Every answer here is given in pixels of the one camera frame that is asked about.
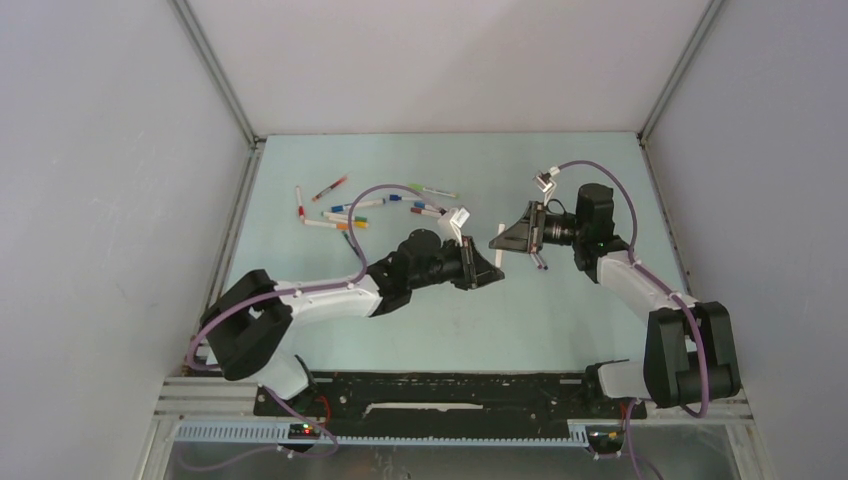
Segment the dark green thin pen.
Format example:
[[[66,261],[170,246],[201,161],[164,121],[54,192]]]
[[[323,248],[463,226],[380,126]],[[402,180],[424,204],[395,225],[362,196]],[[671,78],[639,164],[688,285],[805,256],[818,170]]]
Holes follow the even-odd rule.
[[[359,252],[358,252],[358,250],[357,250],[357,247],[354,245],[354,242],[352,241],[352,238],[351,238],[351,236],[349,235],[349,233],[348,233],[347,231],[341,231],[341,234],[342,234],[343,238],[345,239],[345,241],[346,241],[347,245],[348,245],[348,246],[351,248],[351,250],[353,251],[353,253],[357,256],[357,258],[360,258],[360,254],[359,254]]]

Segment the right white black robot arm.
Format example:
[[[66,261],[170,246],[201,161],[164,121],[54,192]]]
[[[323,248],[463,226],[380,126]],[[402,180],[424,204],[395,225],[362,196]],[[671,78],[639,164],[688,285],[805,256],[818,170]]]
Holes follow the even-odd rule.
[[[523,216],[489,243],[492,249],[531,256],[546,245],[571,247],[577,269],[645,322],[642,359],[589,368],[597,381],[581,392],[585,411],[606,418],[622,398],[673,408],[707,406],[737,395],[742,382],[727,308],[672,290],[616,234],[613,214],[612,189],[588,183],[578,190],[575,212],[552,213],[531,201]]]

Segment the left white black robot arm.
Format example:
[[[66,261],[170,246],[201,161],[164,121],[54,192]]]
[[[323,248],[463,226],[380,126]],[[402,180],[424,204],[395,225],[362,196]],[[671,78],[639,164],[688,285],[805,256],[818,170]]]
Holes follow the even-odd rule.
[[[228,381],[252,380],[273,392],[292,416],[316,403],[305,361],[287,353],[289,330],[340,318],[370,318],[406,306],[415,290],[449,283],[469,291],[503,280],[504,272],[482,256],[472,237],[441,239],[417,229],[387,256],[351,279],[325,283],[275,282],[253,270],[227,290],[201,319],[214,368]]]

